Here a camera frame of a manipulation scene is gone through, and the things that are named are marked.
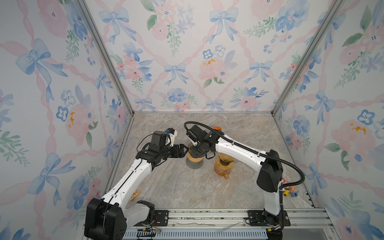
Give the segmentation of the grey glass dripper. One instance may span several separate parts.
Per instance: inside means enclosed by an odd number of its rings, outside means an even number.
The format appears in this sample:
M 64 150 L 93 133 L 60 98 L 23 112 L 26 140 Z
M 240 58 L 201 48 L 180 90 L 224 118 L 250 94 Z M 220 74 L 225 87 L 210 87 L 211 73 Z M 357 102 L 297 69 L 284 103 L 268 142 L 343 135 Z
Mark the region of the grey glass dripper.
M 203 159 L 203 157 L 195 158 L 190 153 L 187 153 L 187 160 L 189 161 L 189 163 L 197 164 L 200 163 Z

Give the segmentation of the orange glass carafe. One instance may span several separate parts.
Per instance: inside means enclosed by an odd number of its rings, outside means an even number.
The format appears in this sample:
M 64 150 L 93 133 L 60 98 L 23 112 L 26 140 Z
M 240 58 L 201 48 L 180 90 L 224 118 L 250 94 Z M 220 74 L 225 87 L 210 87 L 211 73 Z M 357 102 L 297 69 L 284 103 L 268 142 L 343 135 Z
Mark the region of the orange glass carafe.
M 222 166 L 219 164 L 214 165 L 214 170 L 217 175 L 224 177 L 226 180 L 229 179 L 230 173 L 232 171 L 233 165 L 230 164 L 228 166 Z

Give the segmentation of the clear grey glass carafe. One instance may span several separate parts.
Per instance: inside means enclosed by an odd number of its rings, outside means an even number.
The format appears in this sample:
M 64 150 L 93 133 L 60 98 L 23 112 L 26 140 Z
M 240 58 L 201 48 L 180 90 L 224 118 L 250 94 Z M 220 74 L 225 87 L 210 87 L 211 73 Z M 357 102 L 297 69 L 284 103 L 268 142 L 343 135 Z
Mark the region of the clear grey glass carafe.
M 189 168 L 191 169 L 199 169 L 203 166 L 204 162 L 203 161 L 200 161 L 200 162 L 191 162 L 190 160 L 186 160 L 186 164 Z

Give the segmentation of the wooden ring holder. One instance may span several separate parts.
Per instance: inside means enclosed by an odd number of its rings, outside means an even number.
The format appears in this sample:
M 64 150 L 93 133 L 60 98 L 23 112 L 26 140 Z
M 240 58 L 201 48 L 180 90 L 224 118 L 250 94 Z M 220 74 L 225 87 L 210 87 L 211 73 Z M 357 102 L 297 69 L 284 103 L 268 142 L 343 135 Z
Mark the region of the wooden ring holder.
M 223 170 L 229 170 L 234 166 L 234 161 L 228 162 L 228 161 L 223 161 L 220 158 L 217 158 L 216 159 L 216 165 Z

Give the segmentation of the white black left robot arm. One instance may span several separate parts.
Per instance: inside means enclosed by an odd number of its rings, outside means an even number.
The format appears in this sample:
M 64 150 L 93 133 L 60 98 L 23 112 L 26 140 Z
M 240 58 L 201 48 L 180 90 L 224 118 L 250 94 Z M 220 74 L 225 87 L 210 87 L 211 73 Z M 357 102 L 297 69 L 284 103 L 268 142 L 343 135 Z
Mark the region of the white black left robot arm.
M 155 222 L 155 206 L 138 201 L 127 208 L 141 182 L 167 159 L 184 158 L 188 147 L 175 144 L 177 131 L 168 128 L 155 131 L 151 141 L 138 151 L 136 158 L 118 183 L 100 199 L 93 198 L 87 205 L 84 235 L 92 240 L 121 240 L 127 229 L 136 225 L 145 228 Z

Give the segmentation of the brown paper coffee filter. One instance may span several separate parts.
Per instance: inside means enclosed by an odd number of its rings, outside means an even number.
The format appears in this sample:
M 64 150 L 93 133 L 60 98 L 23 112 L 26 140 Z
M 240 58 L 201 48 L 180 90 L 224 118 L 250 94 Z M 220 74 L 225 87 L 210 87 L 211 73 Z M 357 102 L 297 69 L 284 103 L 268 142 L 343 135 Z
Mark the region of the brown paper coffee filter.
M 234 157 L 231 157 L 227 154 L 218 153 L 218 157 L 222 165 L 229 165 L 230 163 L 234 162 L 236 159 Z

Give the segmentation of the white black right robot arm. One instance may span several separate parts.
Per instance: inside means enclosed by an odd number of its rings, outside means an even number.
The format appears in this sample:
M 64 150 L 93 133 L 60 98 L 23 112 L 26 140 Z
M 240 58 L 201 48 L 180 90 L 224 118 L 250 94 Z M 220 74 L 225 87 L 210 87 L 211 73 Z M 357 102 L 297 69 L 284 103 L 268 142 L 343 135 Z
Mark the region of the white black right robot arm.
M 202 130 L 198 125 L 186 128 L 186 135 L 194 145 L 190 149 L 195 156 L 205 156 L 209 152 L 228 155 L 248 165 L 258 174 L 257 185 L 264 193 L 263 218 L 269 226 L 281 226 L 283 201 L 280 187 L 283 182 L 283 167 L 275 151 L 265 152 L 241 144 L 224 133 L 210 129 Z

